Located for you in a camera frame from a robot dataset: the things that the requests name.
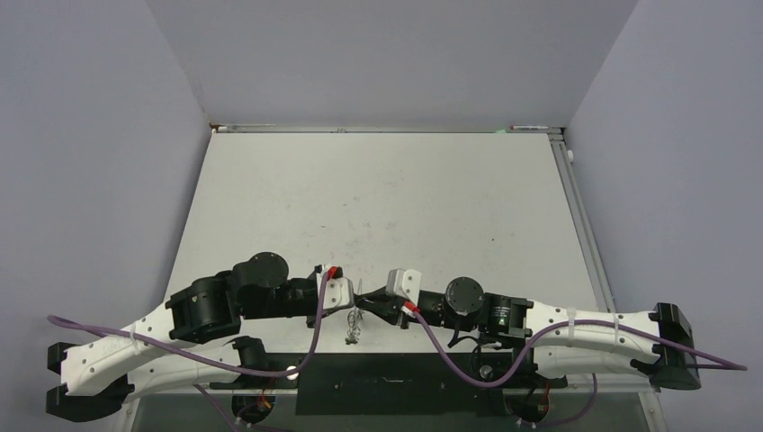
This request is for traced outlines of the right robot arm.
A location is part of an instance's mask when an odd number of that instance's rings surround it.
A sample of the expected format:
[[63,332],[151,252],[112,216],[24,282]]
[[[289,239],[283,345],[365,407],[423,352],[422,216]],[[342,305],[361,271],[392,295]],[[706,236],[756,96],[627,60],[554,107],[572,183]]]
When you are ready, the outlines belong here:
[[481,388],[529,386],[571,374],[634,375],[671,390],[701,387],[691,327],[670,303],[604,313],[484,292],[470,277],[453,279],[442,293],[423,291],[415,276],[403,275],[359,295],[355,304],[403,329],[410,323],[450,329],[449,347],[474,341],[471,370],[455,371]]

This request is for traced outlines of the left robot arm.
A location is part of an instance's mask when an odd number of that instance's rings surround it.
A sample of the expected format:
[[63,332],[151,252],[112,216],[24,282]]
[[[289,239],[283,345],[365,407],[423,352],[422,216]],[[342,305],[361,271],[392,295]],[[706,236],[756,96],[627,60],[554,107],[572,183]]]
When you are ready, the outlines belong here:
[[317,265],[309,276],[292,278],[282,256],[258,253],[193,281],[125,328],[88,325],[93,342],[50,346],[47,366],[60,383],[48,390],[45,410],[83,423],[185,385],[249,388],[294,380],[317,344],[295,362],[273,360],[262,340],[242,333],[243,322],[303,317],[318,335],[322,320],[353,300],[353,284],[339,266]]

